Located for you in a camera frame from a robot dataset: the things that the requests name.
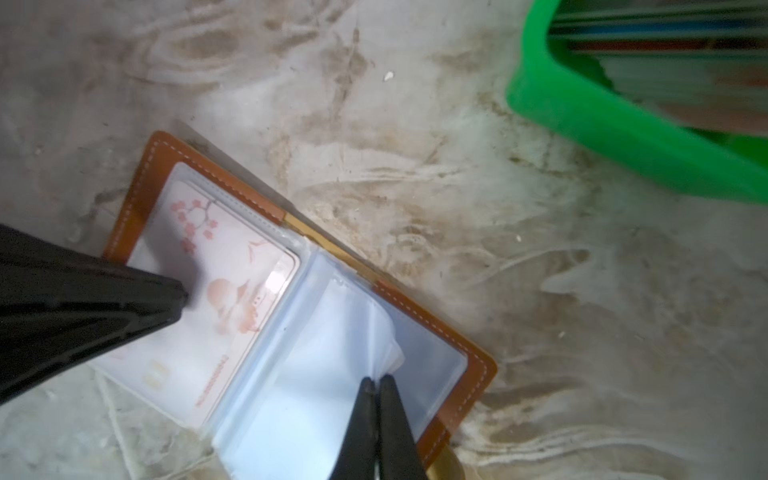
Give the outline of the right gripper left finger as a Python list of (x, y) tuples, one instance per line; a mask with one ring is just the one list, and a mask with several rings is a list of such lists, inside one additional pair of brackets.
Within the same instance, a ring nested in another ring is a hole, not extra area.
[(377, 390), (371, 378), (359, 386), (331, 480), (372, 480), (378, 449)]

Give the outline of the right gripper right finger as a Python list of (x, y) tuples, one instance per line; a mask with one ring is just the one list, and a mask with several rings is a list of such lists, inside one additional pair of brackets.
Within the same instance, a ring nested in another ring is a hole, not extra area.
[(392, 375), (386, 375), (380, 380), (377, 406), (380, 478), (427, 480), (426, 470)]

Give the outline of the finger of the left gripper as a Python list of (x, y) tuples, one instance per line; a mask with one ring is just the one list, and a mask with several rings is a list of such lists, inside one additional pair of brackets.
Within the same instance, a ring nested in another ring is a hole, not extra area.
[(1, 401), (176, 323), (171, 278), (1, 228)]

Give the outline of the brown leather card holder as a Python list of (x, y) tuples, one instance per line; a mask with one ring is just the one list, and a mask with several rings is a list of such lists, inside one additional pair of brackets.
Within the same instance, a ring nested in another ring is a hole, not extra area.
[(299, 270), (208, 420), (233, 479), (326, 479), (361, 381), (392, 375), (424, 465), (430, 465), (494, 379), (496, 362), (381, 273), (179, 138), (151, 135), (106, 246), (130, 255), (166, 183), (191, 179), (266, 223)]

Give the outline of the white cherry blossom credit card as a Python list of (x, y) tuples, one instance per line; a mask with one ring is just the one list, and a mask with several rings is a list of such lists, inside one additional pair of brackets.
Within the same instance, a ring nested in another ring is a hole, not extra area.
[(300, 257), (214, 185), (164, 186), (128, 261), (180, 281), (180, 319), (94, 360), (94, 366), (181, 425), (211, 416), (259, 337)]

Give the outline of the green plastic card tray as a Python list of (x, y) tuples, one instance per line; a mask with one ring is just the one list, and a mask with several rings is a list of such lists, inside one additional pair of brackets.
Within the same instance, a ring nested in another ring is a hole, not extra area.
[(767, 202), (766, 139), (686, 129), (621, 98), (596, 62), (549, 39), (558, 7), (536, 1), (525, 17), (513, 112), (677, 193)]

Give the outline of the stack of credit cards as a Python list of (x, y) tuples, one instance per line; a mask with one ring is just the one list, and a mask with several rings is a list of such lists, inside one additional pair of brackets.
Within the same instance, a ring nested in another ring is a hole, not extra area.
[(548, 29), (614, 91), (685, 127), (767, 134), (764, 1), (564, 1)]

